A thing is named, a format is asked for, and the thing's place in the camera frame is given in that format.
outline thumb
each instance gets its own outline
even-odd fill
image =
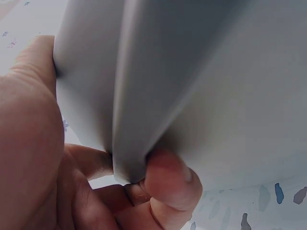
[[[32,78],[43,83],[56,96],[56,72],[53,63],[54,36],[38,36],[24,49],[8,75]]]

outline finger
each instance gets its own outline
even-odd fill
[[[146,203],[151,198],[151,196],[139,184],[127,184],[124,188],[130,202],[134,206]]]
[[[72,202],[75,228],[117,230],[114,216],[91,189],[86,177],[81,172],[76,172],[74,180],[78,185]]]
[[[146,226],[178,230],[191,218],[202,193],[198,176],[166,150],[156,151],[149,159],[144,188],[152,196],[150,202],[117,215],[125,230]]]
[[[55,96],[54,36],[38,36],[15,59],[9,74],[42,82]]]
[[[133,207],[123,186],[114,184],[94,190],[99,199],[115,215],[122,210]]]
[[[65,150],[76,160],[81,172],[84,173],[88,180],[113,174],[110,154],[72,144],[65,144]]]
[[[114,184],[94,191],[113,214],[148,202],[151,198],[138,184]]]

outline skin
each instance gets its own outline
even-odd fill
[[[108,153],[64,144],[52,59],[54,37],[37,37],[0,76],[0,229],[179,230],[202,186],[173,153],[148,158],[138,184],[91,189],[112,174]]]

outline gray speck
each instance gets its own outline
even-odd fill
[[[306,197],[306,193],[307,193],[307,187],[302,188],[301,190],[299,190],[293,197],[293,202],[300,205],[303,200]]]
[[[193,222],[192,224],[191,224],[191,228],[190,228],[190,230],[195,230],[196,229],[196,223],[195,222]]]
[[[216,201],[209,214],[209,219],[214,218],[220,211],[220,201]]]
[[[267,187],[261,185],[259,189],[259,211],[264,212],[271,200],[271,194]]]
[[[244,213],[241,221],[241,230],[251,230],[251,226],[248,223],[248,214]]]
[[[231,209],[228,208],[225,211],[225,214],[224,214],[224,217],[223,217],[223,220],[222,220],[221,230],[226,230],[227,229],[228,224],[229,224],[229,220],[230,220],[230,214],[231,214]]]

